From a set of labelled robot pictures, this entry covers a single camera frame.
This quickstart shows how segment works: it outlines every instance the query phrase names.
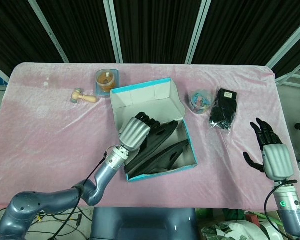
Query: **robot finger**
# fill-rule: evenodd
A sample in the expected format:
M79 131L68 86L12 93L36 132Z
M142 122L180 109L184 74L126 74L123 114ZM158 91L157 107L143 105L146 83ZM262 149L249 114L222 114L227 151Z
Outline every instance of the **robot finger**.
M272 127L269 125L269 123L267 123L266 121L263 122L269 132L270 138L271 138L271 143L272 144L281 144L281 140L280 138L277 136L277 134L274 133L274 130L272 129Z
M144 112L139 112L137 116L135 116L136 119L140 120L142 117L146 116Z
M254 161L252 161L251 157L249 156L249 154L248 154L247 152L244 152L244 153L243 153L243 157L244 157L246 163L247 163L250 167L252 167L252 168L254 168L254 169L260 171L261 173L264 173L264 172L265 172L264 166L261 165L261 164L259 164L259 163L255 163Z
M270 134L269 134L269 129L268 129L268 126L267 126L267 123L265 121L262 121L261 119L257 118L256 119L256 122L259 124L260 126L260 129L261 129L261 132L262 132L262 135L264 137L264 140L265 140L265 145L269 145L269 144L272 144L272 140L271 140L271 137L270 137Z
M148 122L150 121L150 117L145 115L140 119L141 122L144 122L145 124L148 125Z
M282 144L282 141L280 140L279 136L277 134L274 134L276 138L276 143L277 144Z
M160 122L158 122L158 121L155 121L154 124L152 124L152 126L151 126L152 129L156 129L158 127L160 127Z
M147 125L151 128L152 125L153 125L155 122L156 122L156 120L154 120L153 118L151 118L151 119L148 121Z
M263 150L264 148L264 145L266 145L266 140L265 140L265 137L264 135L262 134L260 128L254 124L253 122L250 122L250 125L251 127L253 128L255 134L256 134L256 138L258 140L258 143L259 143L259 146L260 146L260 149L261 151Z

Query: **table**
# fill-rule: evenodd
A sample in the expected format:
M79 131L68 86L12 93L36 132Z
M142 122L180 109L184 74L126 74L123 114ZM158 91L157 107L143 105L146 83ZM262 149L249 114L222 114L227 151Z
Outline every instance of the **table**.
M198 166L139 182L121 169L99 207L229 208L263 211L273 182L246 164L242 153L262 162L250 127L257 117L274 128L289 150L300 197L300 171L282 111L274 73L264 66L22 63L10 78L0 111L0 208L22 191L54 192L85 179L105 149L118 144L109 98L70 102L74 88L93 94L95 74L118 69L121 86L171 77L186 105L197 89L236 91L230 132L209 126L210 112L185 120ZM268 209L276 209L271 198Z

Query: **robotic arm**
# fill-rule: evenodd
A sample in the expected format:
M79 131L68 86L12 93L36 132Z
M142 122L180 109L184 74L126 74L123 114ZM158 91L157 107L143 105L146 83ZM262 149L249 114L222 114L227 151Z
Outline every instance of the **robotic arm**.
M138 150L150 130L158 126L158 121L150 119L143 112L133 117L119 137L121 146L113 148L95 173L96 185L87 179L64 191L24 191L15 195L0 221L0 239L23 240L33 220L41 211L55 214L73 209L79 203L80 197L89 206L99 203L108 183L128 159L129 152Z
M259 126L251 122L260 149L262 151L263 165L251 160L247 152L243 153L245 161L250 167L265 173L274 181L273 194L278 207L284 229L292 236L300 238L300 201L294 183L289 180L294 174L294 169L286 145L274 133L272 127L265 121L256 119Z
M262 151L263 165L253 162L246 152L243 156L252 168L265 173L274 181L274 197L284 228L287 233L300 237L300 201L292 184L296 181L289 180L294 171L288 148L282 144L268 123L258 118L257 122L260 128L254 123L251 123L251 126ZM0 221L0 239L23 240L33 220L41 211L54 214L75 208L79 198L89 206L99 203L106 186L127 160L129 152L139 149L150 130L158 126L159 122L150 119L143 112L133 117L120 135L121 146L112 150L94 175L96 185L87 179L64 191L25 191L15 195Z

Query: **hammer handle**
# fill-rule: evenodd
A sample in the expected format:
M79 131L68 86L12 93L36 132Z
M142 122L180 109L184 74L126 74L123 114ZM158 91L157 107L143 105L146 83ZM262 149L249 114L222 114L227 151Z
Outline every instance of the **hammer handle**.
M97 102L97 97L96 96L88 96L88 95L82 95L82 97L79 97L87 102L90 103L96 103Z

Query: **hammer head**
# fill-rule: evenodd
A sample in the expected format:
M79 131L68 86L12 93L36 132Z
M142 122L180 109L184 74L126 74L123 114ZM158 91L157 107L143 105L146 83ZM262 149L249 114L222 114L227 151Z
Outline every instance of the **hammer head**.
M77 104L78 103L78 100L74 99L74 98L71 98L70 99L70 102L72 102L73 104Z
M74 91L77 92L77 93L82 93L83 92L81 88L76 88Z

